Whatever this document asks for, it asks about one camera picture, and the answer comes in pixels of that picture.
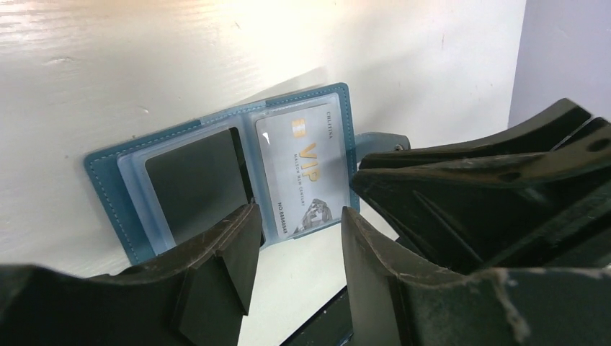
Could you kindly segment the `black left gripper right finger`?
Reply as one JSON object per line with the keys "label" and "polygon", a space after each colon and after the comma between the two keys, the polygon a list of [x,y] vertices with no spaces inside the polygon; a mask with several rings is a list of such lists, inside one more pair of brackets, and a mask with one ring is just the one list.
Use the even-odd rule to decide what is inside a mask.
{"label": "black left gripper right finger", "polygon": [[610,271],[496,267],[461,275],[342,211],[353,345],[608,345]]}

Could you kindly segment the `white printed membership card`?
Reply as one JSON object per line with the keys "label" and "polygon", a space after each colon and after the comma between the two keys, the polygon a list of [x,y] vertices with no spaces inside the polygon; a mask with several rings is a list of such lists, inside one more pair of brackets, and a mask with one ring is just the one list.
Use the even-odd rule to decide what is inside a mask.
{"label": "white printed membership card", "polygon": [[285,108],[258,119],[255,129],[279,239],[335,222],[350,200],[339,108]]}

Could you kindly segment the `blue leather card holder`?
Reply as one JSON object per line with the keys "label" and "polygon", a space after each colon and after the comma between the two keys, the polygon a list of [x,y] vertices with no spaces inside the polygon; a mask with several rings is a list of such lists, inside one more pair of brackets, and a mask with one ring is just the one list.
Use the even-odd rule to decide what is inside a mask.
{"label": "blue leather card holder", "polygon": [[344,83],[303,89],[238,105],[88,154],[84,159],[84,168],[130,262],[140,264],[178,245],[161,228],[163,213],[146,173],[145,160],[194,138],[229,128],[238,129],[254,193],[252,203],[256,203],[261,210],[261,248],[307,236],[337,224],[342,210],[338,219],[328,226],[302,236],[279,239],[255,129],[258,119],[278,110],[323,103],[335,104],[342,117],[350,196],[349,204],[342,209],[346,206],[359,208],[360,200],[350,187],[357,165],[367,154],[408,149],[410,143],[406,136],[399,134],[355,133],[349,89]]}

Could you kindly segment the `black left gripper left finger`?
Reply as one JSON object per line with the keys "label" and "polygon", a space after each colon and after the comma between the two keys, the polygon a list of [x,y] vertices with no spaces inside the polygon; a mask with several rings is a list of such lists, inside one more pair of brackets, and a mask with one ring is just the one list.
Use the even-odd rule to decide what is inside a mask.
{"label": "black left gripper left finger", "polygon": [[1,266],[3,345],[236,345],[262,217],[242,205],[211,229],[117,275]]}

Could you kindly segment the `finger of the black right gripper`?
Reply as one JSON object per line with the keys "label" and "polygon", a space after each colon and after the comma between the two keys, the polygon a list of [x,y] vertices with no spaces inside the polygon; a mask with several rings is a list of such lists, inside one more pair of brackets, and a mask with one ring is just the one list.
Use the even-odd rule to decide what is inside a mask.
{"label": "finger of the black right gripper", "polygon": [[610,263],[610,121],[569,99],[478,140],[368,154],[352,187],[455,272]]}

